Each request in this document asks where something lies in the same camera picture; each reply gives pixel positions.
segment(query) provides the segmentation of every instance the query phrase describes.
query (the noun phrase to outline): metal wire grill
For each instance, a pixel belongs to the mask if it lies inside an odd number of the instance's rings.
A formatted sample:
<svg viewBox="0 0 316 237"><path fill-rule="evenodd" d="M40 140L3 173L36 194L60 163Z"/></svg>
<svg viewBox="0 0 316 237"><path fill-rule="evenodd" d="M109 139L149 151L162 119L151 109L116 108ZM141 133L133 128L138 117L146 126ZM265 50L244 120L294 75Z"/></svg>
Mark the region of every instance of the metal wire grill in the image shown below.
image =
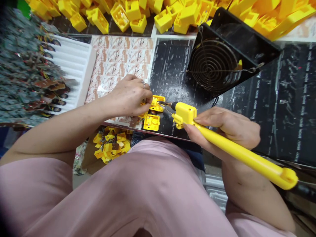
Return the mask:
<svg viewBox="0 0 316 237"><path fill-rule="evenodd" d="M193 49L189 72L198 84L217 95L238 82L241 71L237 67L237 58L228 46L208 39Z"/></svg>

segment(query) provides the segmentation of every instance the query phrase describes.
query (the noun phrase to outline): black work mat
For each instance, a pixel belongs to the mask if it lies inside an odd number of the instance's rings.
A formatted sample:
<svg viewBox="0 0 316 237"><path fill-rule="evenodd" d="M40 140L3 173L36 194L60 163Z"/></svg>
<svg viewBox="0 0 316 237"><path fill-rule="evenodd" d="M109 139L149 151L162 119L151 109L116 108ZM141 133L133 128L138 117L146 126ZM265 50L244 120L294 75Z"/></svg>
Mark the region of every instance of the black work mat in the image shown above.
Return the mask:
<svg viewBox="0 0 316 237"><path fill-rule="evenodd" d="M153 94L167 101L190 104L201 113L213 101L185 70L193 40L158 39L151 74ZM261 142L256 150L285 160L316 166L316 45L278 42L284 49L255 77L223 94L217 106L245 115L261 126ZM159 134L188 139L166 112Z"/></svg>

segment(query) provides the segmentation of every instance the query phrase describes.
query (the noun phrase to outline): screwdriver handle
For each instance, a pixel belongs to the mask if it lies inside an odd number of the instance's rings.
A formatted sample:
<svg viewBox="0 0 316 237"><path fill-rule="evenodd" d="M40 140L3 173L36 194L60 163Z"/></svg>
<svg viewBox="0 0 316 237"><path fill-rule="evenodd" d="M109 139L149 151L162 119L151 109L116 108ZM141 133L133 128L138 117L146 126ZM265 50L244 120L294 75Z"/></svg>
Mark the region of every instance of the screwdriver handle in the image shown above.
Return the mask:
<svg viewBox="0 0 316 237"><path fill-rule="evenodd" d="M182 129L184 123L196 126L209 142L243 162L284 190L289 190L297 184L298 177L293 170L282 168L205 126L196 123L194 121L194 118L197 116L197 109L195 107L182 102L174 102L171 107L176 111L175 114L172 114L172 117L178 129Z"/></svg>
<svg viewBox="0 0 316 237"><path fill-rule="evenodd" d="M257 171L280 188L289 190L297 184L298 177L293 170L282 168L198 123L196 127L209 142Z"/></svg>

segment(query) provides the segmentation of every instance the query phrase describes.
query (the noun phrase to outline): cooling fan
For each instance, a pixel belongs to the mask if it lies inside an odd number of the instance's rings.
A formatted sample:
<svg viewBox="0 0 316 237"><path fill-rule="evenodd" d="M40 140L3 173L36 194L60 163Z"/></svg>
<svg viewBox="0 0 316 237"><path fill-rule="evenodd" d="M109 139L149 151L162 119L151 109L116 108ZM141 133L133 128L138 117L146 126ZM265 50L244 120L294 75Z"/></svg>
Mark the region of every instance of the cooling fan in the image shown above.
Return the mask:
<svg viewBox="0 0 316 237"><path fill-rule="evenodd" d="M211 26L199 27L187 72L213 99L258 74L280 53L268 39L219 8Z"/></svg>

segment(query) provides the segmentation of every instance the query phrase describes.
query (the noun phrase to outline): cardboard box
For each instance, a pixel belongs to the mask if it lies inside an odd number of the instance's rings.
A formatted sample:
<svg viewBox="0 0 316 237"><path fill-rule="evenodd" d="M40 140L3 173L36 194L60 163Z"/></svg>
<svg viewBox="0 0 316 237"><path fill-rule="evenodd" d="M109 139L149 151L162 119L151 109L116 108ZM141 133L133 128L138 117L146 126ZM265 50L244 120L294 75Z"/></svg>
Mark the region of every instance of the cardboard box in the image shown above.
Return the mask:
<svg viewBox="0 0 316 237"><path fill-rule="evenodd" d="M93 143L93 138L97 135L98 131L99 129L97 129L89 137L87 148L81 164L81 168L84 170L86 169L87 173L90 175L93 175L95 172L97 172L105 166L101 159L97 159L94 156L94 152L97 151L98 148L95 147L95 143Z"/></svg>

